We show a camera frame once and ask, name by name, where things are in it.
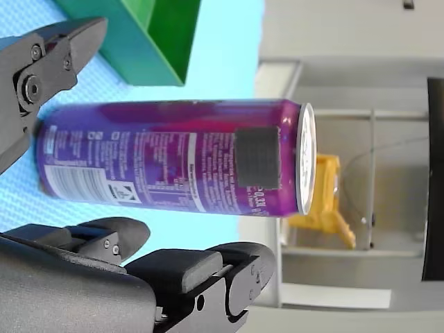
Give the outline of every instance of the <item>can top rim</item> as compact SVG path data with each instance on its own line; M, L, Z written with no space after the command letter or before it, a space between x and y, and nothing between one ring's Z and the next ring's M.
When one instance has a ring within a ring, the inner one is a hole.
M296 201L299 214L307 215L313 201L316 177L316 124L310 103L302 104L296 133Z

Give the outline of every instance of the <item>green box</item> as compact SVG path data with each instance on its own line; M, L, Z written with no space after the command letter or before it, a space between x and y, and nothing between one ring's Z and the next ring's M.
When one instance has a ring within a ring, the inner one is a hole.
M131 85L184 85L200 0L55 0L71 18L108 18L101 53Z

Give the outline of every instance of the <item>blue mat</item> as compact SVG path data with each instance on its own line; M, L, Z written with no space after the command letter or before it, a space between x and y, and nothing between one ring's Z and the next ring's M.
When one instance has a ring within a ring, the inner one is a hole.
M173 99L246 99L253 97L260 41L262 0L203 0L186 87L131 87L96 56L80 73L78 84L61 92L40 117L64 103ZM65 16L51 1L0 1L0 36L21 35ZM203 249L236 241L236 216L163 212L140 208L71 203L38 190L33 149L0 177L0 232L26 223L73 225L105 216L145 222L152 232L138 252L158 248Z

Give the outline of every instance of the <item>screw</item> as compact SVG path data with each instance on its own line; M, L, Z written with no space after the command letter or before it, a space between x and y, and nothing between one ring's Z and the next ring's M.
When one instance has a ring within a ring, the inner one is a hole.
M118 255L119 254L119 246L118 245L114 245L112 247L112 254L113 255Z
M65 59L63 60L63 68L65 68L67 71L70 71L72 69L72 61L71 61L71 55L67 55Z
M31 59L32 60L39 60L42 57L42 49L39 45L33 45L31 47Z
M42 96L42 86L40 79L31 75L23 82L23 95L29 103L37 103Z

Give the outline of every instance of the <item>yellow toy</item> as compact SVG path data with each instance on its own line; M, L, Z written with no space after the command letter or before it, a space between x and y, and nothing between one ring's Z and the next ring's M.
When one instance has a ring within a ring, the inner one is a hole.
M338 156L316 156L316 180L310 212L307 216L290 216L288 224L291 227L339 234L349 248L355 248L356 236L339 213L339 171Z

